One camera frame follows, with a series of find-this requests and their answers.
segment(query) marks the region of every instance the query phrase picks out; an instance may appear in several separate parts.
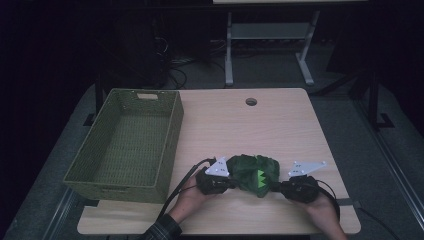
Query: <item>white bracket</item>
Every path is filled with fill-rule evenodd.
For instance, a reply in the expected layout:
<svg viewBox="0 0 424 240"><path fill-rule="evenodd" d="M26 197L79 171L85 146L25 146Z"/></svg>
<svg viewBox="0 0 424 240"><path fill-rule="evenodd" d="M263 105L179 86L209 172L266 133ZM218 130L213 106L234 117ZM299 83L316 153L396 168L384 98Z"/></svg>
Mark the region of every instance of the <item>white bracket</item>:
<svg viewBox="0 0 424 240"><path fill-rule="evenodd" d="M307 162L297 162L293 163L293 166L289 172L290 177L302 176L313 171L316 171L322 167L327 166L325 161L318 163L307 163Z"/></svg>
<svg viewBox="0 0 424 240"><path fill-rule="evenodd" d="M212 176L220 176L220 177L228 177L230 176L230 173L228 172L227 168L227 159L225 157L221 157L214 163L212 166L210 166L205 171L206 175L212 175Z"/></svg>

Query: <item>human hand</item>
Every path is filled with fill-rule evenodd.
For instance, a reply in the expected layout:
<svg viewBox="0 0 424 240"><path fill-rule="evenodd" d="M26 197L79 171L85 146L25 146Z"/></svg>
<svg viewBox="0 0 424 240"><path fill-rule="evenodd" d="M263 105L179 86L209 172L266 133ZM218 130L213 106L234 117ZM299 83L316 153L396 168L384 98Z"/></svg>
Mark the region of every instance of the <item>human hand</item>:
<svg viewBox="0 0 424 240"><path fill-rule="evenodd" d="M319 228L331 240L347 239L339 219L337 218L336 210L333 207L330 199L322 193L319 193L318 198L311 203L301 203L291 201L295 205L301 207L310 217L313 224Z"/></svg>
<svg viewBox="0 0 424 240"><path fill-rule="evenodd" d="M204 195L196 187L198 172L182 186L177 202L168 213L177 223L184 221L188 216L199 210L203 203L216 196L216 194Z"/></svg>

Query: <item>green basket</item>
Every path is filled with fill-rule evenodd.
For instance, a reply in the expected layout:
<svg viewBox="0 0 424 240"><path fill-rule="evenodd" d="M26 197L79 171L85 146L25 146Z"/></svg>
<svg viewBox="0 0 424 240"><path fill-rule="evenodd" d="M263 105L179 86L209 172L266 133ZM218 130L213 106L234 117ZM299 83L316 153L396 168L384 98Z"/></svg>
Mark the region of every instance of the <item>green basket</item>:
<svg viewBox="0 0 424 240"><path fill-rule="evenodd" d="M164 203L183 115L178 91L112 89L64 183L89 199Z"/></svg>

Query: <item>plaid sleeve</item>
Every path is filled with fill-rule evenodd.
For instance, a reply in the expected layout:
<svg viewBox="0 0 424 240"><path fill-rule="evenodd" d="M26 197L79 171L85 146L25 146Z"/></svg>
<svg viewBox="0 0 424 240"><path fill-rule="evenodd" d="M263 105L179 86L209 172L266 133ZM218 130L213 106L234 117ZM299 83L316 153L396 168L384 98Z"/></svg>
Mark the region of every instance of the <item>plaid sleeve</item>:
<svg viewBox="0 0 424 240"><path fill-rule="evenodd" d="M157 220L147 231L139 238L145 240L161 239L172 240L176 239L182 230L175 220L168 214L163 215Z"/></svg>

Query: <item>crumpled green fabric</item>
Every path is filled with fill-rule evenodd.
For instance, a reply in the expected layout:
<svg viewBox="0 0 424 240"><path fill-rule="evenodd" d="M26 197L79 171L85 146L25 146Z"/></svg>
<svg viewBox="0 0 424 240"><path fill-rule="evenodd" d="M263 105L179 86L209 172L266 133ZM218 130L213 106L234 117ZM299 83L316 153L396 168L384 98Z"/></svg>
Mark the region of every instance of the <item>crumpled green fabric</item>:
<svg viewBox="0 0 424 240"><path fill-rule="evenodd" d="M269 191L271 182L278 182L280 164L278 161L261 155L233 156L227 161L228 172L237 180L239 188L263 198Z"/></svg>

